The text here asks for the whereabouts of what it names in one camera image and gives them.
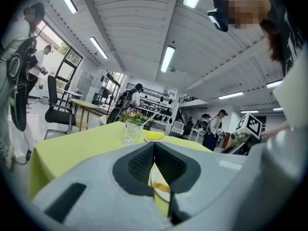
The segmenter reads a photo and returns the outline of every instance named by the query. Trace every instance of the ceiling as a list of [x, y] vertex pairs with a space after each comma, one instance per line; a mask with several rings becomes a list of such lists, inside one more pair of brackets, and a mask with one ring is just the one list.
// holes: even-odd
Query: ceiling
[[[208, 103], [233, 103], [241, 110], [279, 106], [266, 84], [282, 79], [282, 69], [269, 59], [261, 28], [216, 30], [207, 16], [212, 0], [199, 0], [195, 9], [183, 0], [72, 0], [75, 14], [63, 0], [41, 1], [97, 66], [157, 81]], [[109, 59], [95, 55], [93, 36]], [[176, 51], [163, 73], [168, 45]], [[244, 96], [217, 99], [238, 91]]]

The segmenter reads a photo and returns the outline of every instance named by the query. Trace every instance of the black shirt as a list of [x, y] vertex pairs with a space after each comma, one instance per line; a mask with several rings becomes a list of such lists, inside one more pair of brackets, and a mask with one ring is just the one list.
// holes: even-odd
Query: black shirt
[[285, 76], [299, 57], [304, 47], [305, 38], [291, 15], [280, 0], [269, 0], [271, 4], [269, 19], [282, 36], [282, 72]]

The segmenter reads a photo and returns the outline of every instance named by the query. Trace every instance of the glass cup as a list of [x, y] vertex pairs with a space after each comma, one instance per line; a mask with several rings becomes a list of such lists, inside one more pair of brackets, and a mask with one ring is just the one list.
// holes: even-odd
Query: glass cup
[[141, 123], [136, 121], [126, 121], [123, 143], [125, 145], [131, 145], [134, 143], [140, 136], [140, 133], [143, 129]]

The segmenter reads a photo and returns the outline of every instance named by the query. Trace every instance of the green tablecloth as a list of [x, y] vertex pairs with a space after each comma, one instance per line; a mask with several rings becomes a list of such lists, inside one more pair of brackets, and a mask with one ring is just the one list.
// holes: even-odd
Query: green tablecloth
[[[114, 122], [98, 128], [39, 141], [31, 156], [30, 197], [50, 181], [59, 177], [83, 160], [125, 147], [122, 142], [125, 124]], [[143, 130], [137, 143], [143, 143], [147, 131]], [[201, 144], [165, 136], [166, 142], [191, 149], [210, 152]]]

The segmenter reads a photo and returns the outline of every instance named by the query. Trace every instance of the blue skirt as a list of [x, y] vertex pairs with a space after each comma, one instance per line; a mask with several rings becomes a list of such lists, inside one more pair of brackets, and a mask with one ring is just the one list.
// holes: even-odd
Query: blue skirt
[[212, 133], [209, 133], [207, 136], [207, 141], [206, 141], [206, 148], [214, 151], [216, 144], [217, 144], [218, 138], [215, 138], [215, 135]]

